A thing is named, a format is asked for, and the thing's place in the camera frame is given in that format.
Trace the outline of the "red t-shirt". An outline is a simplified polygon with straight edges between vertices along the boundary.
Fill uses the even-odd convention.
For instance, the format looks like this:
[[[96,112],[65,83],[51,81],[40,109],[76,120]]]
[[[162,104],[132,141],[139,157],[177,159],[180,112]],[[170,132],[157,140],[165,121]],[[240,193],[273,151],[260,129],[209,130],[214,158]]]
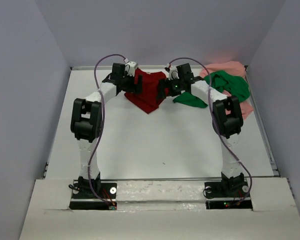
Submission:
[[[161,79],[166,78],[166,75],[162,71],[145,72],[138,68],[135,71],[135,81],[138,80],[138,76],[142,76],[142,93],[126,92],[124,96],[139,109],[150,114],[163,102],[163,99],[157,99],[158,85]]]

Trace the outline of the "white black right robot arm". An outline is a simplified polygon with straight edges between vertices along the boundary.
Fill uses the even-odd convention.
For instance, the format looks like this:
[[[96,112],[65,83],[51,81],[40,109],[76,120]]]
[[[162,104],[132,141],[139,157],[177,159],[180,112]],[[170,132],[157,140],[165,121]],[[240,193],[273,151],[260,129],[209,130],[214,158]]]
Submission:
[[[210,73],[207,75],[208,80],[194,76],[188,63],[178,66],[167,64],[165,70],[168,77],[159,81],[158,99],[190,93],[208,104],[212,127],[221,143],[221,179],[206,182],[203,195],[211,200],[238,198],[248,193],[250,189],[244,175],[247,169],[233,150],[244,124],[239,99],[215,89],[215,78]]]

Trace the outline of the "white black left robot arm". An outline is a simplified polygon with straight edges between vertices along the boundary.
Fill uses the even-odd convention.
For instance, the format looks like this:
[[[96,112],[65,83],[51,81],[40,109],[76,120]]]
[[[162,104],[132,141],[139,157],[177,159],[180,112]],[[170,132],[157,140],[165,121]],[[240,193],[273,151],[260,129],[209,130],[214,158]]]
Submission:
[[[97,163],[97,147],[105,126],[105,104],[120,92],[142,92],[142,76],[136,76],[139,64],[135,61],[114,63],[111,73],[97,83],[97,90],[73,102],[70,131],[79,147],[80,173],[77,190],[94,198],[101,191],[101,172]]]

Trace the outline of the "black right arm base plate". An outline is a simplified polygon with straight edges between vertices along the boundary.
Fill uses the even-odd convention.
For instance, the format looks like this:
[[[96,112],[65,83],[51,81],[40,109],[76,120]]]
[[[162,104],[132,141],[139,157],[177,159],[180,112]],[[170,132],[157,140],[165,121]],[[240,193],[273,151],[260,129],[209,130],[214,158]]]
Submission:
[[[246,181],[231,190],[223,187],[221,181],[208,181],[204,183],[202,194],[206,198],[207,210],[252,210],[253,204],[250,194],[247,195],[248,190]]]

